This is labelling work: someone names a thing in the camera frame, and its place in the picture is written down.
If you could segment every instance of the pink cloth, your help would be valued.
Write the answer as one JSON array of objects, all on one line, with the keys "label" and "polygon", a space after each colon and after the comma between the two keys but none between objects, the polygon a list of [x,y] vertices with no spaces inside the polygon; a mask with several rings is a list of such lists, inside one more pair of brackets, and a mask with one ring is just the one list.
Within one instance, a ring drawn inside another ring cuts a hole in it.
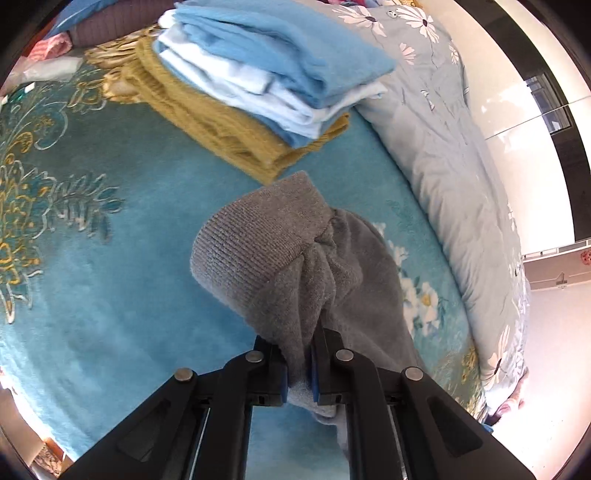
[{"label": "pink cloth", "polygon": [[64,32],[35,44],[28,58],[33,61],[55,59],[72,49],[70,36]]}]

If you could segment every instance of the gold floral pattern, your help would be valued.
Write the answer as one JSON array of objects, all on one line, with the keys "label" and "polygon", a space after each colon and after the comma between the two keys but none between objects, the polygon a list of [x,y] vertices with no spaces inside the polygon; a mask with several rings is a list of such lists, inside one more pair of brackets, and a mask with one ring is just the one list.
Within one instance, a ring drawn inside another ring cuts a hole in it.
[{"label": "gold floral pattern", "polygon": [[472,372],[478,371],[478,355],[476,353],[476,347],[471,346],[468,349],[468,352],[462,359],[462,366],[464,367],[464,371],[462,373],[462,384],[465,384],[468,381],[470,374]]},{"label": "gold floral pattern", "polygon": [[135,46],[140,38],[153,37],[160,31],[158,25],[151,25],[116,40],[86,50],[88,63],[107,70],[101,85],[105,99],[116,103],[141,103],[139,92],[121,76],[124,65],[137,58]]},{"label": "gold floral pattern", "polygon": [[30,279],[43,273],[37,239],[53,230],[56,219],[75,223],[89,236],[109,241],[109,215],[123,200],[105,175],[70,176],[58,182],[46,171],[27,166],[32,150],[55,145],[67,130],[68,113],[84,115],[106,105],[103,71],[83,66],[70,82],[40,83],[14,92],[0,115],[0,303],[8,323],[17,300],[33,306]]},{"label": "gold floral pattern", "polygon": [[15,300],[32,305],[29,278],[42,273],[35,240],[47,229],[56,181],[11,158],[0,166],[0,300],[14,322]]}]

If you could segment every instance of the floor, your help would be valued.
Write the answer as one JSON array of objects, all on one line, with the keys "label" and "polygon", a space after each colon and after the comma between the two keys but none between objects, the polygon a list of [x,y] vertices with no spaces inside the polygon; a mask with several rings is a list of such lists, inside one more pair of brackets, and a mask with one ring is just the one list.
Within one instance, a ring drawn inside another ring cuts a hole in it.
[{"label": "floor", "polygon": [[590,296],[589,282],[532,293],[527,403],[502,418],[494,435],[537,480],[554,477],[591,422]]}]

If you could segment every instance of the brown cloth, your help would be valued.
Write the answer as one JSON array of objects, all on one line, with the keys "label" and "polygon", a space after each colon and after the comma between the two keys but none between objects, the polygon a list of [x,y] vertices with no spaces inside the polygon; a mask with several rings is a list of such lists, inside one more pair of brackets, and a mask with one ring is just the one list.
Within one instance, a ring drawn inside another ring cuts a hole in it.
[{"label": "brown cloth", "polygon": [[94,47],[156,22],[174,0],[119,0],[74,25],[68,33],[76,48]]},{"label": "brown cloth", "polygon": [[318,140],[294,149],[244,111],[176,78],[154,53],[151,38],[139,39],[135,51],[137,59],[123,67],[121,76],[141,98],[202,146],[262,184],[272,183],[287,167],[349,126],[349,114],[344,113]]}]

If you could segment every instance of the white flower print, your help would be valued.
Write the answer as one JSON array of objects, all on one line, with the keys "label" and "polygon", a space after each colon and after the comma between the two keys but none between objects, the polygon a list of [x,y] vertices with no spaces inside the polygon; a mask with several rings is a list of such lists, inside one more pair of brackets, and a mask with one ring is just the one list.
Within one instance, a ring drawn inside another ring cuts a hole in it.
[{"label": "white flower print", "polygon": [[417,57],[417,54],[414,53],[414,48],[409,47],[406,43],[401,43],[400,52],[402,52],[402,57],[409,65],[414,65],[414,59]]},{"label": "white flower print", "polygon": [[521,261],[516,260],[509,264],[509,275],[513,278],[519,278],[520,274],[522,274],[522,267]]},{"label": "white flower print", "polygon": [[511,231],[515,232],[515,217],[513,216],[513,210],[511,210],[511,205],[507,203],[507,208],[509,209],[509,221],[511,222]]},{"label": "white flower print", "polygon": [[408,258],[408,251],[404,247],[395,247],[392,241],[388,242],[388,246],[392,250],[394,262],[398,267],[402,267],[402,262],[404,262]]},{"label": "white flower print", "polygon": [[384,237],[384,233],[386,231],[386,224],[385,223],[372,223],[374,228],[378,231],[378,233]]},{"label": "white flower print", "polygon": [[369,10],[361,5],[357,5],[357,8],[359,9],[359,12],[354,8],[341,5],[340,9],[333,9],[333,12],[344,14],[339,15],[339,18],[342,18],[345,23],[357,24],[358,27],[371,27],[375,34],[385,37],[384,26],[372,17]]},{"label": "white flower print", "polygon": [[435,110],[435,104],[431,101],[431,99],[428,96],[429,92],[426,90],[421,90],[421,93],[423,94],[427,102],[429,102],[429,108],[431,109],[431,111]]},{"label": "white flower print", "polygon": [[419,33],[423,37],[428,38],[434,43],[439,43],[439,35],[435,32],[433,17],[431,15],[426,16],[422,8],[403,5],[397,8],[396,11],[400,14],[400,18],[410,20],[407,22],[407,25],[413,28],[420,28]]},{"label": "white flower print", "polygon": [[410,335],[414,338],[414,319],[419,315],[419,301],[417,289],[410,278],[400,276],[400,286],[402,287],[402,316],[407,324]]},{"label": "white flower print", "polygon": [[431,326],[439,328],[439,295],[428,282],[423,282],[418,298],[418,314],[423,323],[423,335],[428,335]]},{"label": "white flower print", "polygon": [[483,372],[483,385],[485,390],[490,390],[499,382],[501,376],[501,361],[507,355],[507,343],[509,342],[509,325],[505,326],[501,337],[499,338],[499,345],[496,352],[493,352],[491,357],[488,359],[488,369]]},{"label": "white flower print", "polygon": [[455,48],[453,48],[451,45],[449,45],[449,49],[452,52],[452,63],[454,65],[457,65],[457,62],[460,61],[460,56],[457,53],[457,50]]}]

